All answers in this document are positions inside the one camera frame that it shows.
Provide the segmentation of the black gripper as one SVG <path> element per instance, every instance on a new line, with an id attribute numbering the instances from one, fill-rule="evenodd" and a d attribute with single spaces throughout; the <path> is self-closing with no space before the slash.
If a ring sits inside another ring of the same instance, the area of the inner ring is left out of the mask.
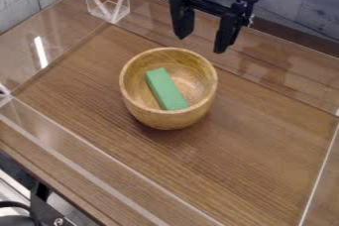
<path id="1" fill-rule="evenodd" d="M 235 43 L 242 26 L 249 26 L 254 19 L 254 8 L 258 0 L 170 0 L 170 11 L 174 33 L 181 40 L 191 35 L 195 29 L 197 9 L 218 16 L 227 13 L 221 20 L 214 52 L 222 54 Z"/>

